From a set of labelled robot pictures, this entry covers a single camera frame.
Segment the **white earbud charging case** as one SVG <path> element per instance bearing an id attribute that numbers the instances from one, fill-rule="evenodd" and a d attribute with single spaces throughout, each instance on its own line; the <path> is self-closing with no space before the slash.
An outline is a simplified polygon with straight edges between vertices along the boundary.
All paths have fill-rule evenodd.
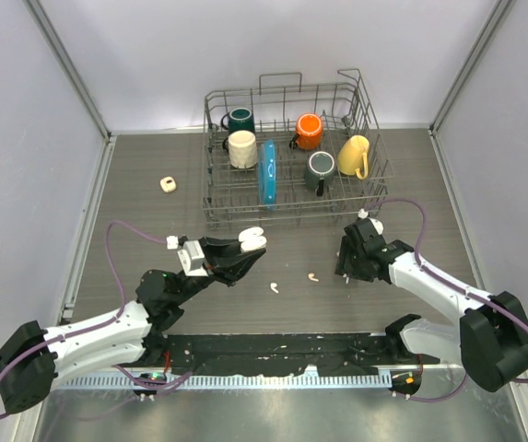
<path id="1" fill-rule="evenodd" d="M 238 235 L 238 241 L 242 252 L 264 249 L 267 244 L 267 238 L 261 227 L 248 227 L 242 230 Z"/>

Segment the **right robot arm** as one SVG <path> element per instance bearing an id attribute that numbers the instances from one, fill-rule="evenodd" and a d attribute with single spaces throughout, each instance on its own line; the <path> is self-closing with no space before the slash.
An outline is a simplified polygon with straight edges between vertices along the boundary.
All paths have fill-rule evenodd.
<path id="1" fill-rule="evenodd" d="M 492 295 L 423 261 L 401 240 L 387 242 L 382 224 L 358 218 L 344 228 L 336 274 L 401 288 L 441 313 L 449 324 L 408 314 L 386 327 L 384 350 L 397 364 L 428 355 L 461 366 L 481 389 L 496 392 L 528 370 L 528 319 L 509 292 Z"/>

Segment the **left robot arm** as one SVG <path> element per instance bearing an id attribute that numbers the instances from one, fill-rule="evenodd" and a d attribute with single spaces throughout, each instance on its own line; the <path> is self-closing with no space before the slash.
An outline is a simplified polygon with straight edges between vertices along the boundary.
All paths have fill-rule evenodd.
<path id="1" fill-rule="evenodd" d="M 235 239 L 170 237 L 181 270 L 145 272 L 136 298 L 116 310 L 74 324 L 20 325 L 0 348 L 0 397 L 4 415 L 43 401 L 67 381 L 108 366 L 140 362 L 157 366 L 160 340 L 184 313 L 182 304 L 213 283 L 234 286 L 265 254 L 267 239 L 249 227 Z"/>

